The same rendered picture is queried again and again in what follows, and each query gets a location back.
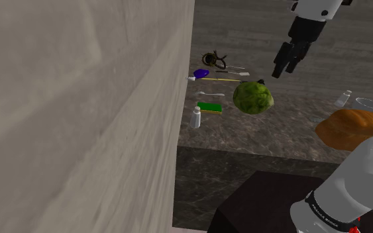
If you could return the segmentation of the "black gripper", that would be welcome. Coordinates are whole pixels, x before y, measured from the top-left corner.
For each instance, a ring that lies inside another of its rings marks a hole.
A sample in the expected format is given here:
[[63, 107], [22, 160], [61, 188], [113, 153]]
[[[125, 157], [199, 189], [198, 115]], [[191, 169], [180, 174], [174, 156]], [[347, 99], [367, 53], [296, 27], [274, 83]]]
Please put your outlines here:
[[286, 66], [286, 72], [293, 73], [298, 63], [307, 55], [311, 43], [318, 39], [326, 23], [296, 17], [288, 32], [291, 43], [284, 42], [274, 58], [272, 77], [279, 78]]

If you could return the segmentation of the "green cabbage head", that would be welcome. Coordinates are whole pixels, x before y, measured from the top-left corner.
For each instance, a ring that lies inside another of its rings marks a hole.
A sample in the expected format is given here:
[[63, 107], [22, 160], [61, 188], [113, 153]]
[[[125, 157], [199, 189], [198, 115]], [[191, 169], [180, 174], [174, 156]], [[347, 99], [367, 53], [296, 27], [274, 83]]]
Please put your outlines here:
[[241, 112], [256, 115], [271, 109], [274, 98], [266, 85], [243, 81], [234, 90], [233, 103]]

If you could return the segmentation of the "white shaker bottle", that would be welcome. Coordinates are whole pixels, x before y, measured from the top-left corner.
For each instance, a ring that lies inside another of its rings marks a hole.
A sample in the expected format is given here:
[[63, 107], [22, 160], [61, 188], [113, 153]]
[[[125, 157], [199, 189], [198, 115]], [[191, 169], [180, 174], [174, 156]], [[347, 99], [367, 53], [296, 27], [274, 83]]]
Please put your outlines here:
[[350, 97], [350, 94], [352, 93], [352, 91], [350, 90], [346, 90], [335, 102], [334, 102], [334, 105], [336, 107], [340, 107], [340, 108], [343, 108], [344, 105], [346, 104], [346, 102], [348, 101], [349, 97]]
[[191, 114], [191, 120], [189, 123], [191, 128], [199, 128], [201, 125], [201, 109], [199, 106], [195, 106]]

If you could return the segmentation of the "white bowl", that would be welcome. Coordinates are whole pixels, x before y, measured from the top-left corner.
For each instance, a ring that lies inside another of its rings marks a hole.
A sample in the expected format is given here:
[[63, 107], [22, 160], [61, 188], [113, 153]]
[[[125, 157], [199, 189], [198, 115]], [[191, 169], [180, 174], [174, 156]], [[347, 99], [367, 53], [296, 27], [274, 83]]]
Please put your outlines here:
[[352, 104], [352, 109], [373, 112], [373, 100], [357, 97]]

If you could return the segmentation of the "silver spoon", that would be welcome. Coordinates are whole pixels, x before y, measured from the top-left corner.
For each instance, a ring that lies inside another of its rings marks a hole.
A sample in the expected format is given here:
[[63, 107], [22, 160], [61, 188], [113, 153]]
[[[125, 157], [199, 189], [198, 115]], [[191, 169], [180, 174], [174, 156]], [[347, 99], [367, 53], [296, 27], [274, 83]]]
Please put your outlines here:
[[193, 93], [193, 96], [198, 96], [198, 95], [212, 95], [212, 96], [220, 96], [220, 97], [225, 96], [224, 93], [205, 93], [203, 91], [196, 91], [195, 93]]

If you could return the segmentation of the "brown bread loaf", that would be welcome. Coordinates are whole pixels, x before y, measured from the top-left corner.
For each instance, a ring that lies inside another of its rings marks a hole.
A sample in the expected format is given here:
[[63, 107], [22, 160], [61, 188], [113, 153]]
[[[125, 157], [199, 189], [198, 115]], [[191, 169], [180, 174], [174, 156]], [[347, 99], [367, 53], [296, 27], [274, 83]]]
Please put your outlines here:
[[373, 112], [337, 110], [315, 127], [315, 133], [328, 147], [351, 152], [373, 137]]

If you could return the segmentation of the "green and yellow sponge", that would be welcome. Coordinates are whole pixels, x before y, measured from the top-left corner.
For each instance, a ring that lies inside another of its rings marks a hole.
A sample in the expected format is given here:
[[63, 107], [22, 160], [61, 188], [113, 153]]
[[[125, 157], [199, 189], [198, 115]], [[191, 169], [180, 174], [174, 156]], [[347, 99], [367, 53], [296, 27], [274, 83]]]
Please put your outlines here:
[[222, 106], [220, 104], [215, 103], [198, 102], [197, 106], [200, 108], [200, 111], [202, 113], [221, 115], [223, 111]]

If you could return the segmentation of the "black-handled white spatula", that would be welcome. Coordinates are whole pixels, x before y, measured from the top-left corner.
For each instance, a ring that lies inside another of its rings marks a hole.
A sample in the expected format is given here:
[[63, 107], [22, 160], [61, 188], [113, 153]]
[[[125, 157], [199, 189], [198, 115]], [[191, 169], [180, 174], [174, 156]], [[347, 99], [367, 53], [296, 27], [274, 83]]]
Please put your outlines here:
[[248, 72], [233, 72], [233, 71], [224, 71], [224, 70], [216, 70], [215, 72], [217, 73], [231, 73], [235, 75], [240, 75], [240, 76], [249, 76], [250, 73]]

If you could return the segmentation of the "yellow-handled utensil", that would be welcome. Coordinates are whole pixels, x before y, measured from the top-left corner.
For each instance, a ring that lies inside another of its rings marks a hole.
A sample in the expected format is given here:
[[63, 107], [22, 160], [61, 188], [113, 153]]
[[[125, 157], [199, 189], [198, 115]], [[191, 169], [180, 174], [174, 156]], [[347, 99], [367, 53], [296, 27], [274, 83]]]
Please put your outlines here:
[[235, 82], [241, 82], [241, 80], [239, 79], [227, 79], [227, 78], [207, 78], [207, 77], [203, 77], [203, 78], [200, 78], [200, 80], [211, 80], [211, 81], [235, 81]]

